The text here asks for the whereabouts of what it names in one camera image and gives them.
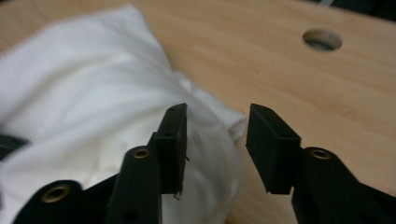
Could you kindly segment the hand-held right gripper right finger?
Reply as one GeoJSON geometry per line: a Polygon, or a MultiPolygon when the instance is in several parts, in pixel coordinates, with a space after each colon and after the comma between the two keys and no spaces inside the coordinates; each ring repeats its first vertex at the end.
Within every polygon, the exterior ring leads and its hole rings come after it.
{"type": "Polygon", "coordinates": [[[396,197],[362,184],[329,150],[301,147],[274,110],[250,106],[246,147],[265,190],[292,196],[298,224],[396,224],[396,197]]]}

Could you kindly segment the white skirt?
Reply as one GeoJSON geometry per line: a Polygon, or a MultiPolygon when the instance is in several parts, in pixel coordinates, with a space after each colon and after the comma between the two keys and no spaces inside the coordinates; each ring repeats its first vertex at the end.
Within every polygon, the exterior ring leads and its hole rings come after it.
{"type": "Polygon", "coordinates": [[[62,21],[0,57],[0,133],[25,145],[0,162],[0,224],[50,182],[84,187],[114,175],[165,111],[188,107],[188,162],[163,224],[224,224],[240,182],[245,117],[168,62],[131,5],[62,21]]]}

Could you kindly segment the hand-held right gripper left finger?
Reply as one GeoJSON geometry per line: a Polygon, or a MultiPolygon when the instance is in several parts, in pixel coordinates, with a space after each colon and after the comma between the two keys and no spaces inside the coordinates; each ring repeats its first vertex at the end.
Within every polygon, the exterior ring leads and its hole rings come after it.
{"type": "Polygon", "coordinates": [[[104,224],[162,224],[162,196],[183,189],[187,105],[169,107],[144,146],[125,154],[104,224]]]}

